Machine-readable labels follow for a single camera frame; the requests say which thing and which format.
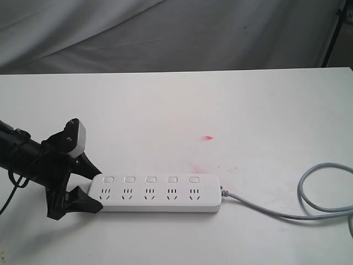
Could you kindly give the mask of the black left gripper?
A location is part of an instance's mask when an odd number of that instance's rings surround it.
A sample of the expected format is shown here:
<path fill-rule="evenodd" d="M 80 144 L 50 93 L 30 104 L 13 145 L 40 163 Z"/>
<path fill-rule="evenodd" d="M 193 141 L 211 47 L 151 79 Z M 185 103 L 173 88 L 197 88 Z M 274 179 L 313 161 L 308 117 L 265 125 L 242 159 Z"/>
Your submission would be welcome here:
<path fill-rule="evenodd" d="M 59 220 L 67 213 L 96 214 L 103 209 L 101 202 L 91 198 L 80 186 L 70 192 L 67 185 L 71 173 L 86 179 L 93 178 L 101 171 L 92 164 L 85 153 L 76 159 L 63 151 L 66 141 L 63 132 L 58 132 L 42 142 L 43 157 L 39 162 L 40 180 L 45 187 L 47 202 L 47 217 Z"/>

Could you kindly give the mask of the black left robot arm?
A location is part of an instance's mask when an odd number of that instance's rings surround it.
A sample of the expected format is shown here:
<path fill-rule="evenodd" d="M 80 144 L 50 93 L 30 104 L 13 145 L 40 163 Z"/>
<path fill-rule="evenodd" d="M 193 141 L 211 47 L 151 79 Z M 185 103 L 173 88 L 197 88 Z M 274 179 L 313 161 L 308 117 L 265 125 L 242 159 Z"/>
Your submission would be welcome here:
<path fill-rule="evenodd" d="M 16 191 L 35 182 L 45 188 L 47 217 L 59 220 L 67 213 L 100 212 L 102 204 L 80 187 L 67 191 L 71 174 L 92 180 L 101 172 L 85 154 L 86 129 L 71 119 L 64 129 L 38 143 L 28 132 L 1 122 L 1 168 Z"/>

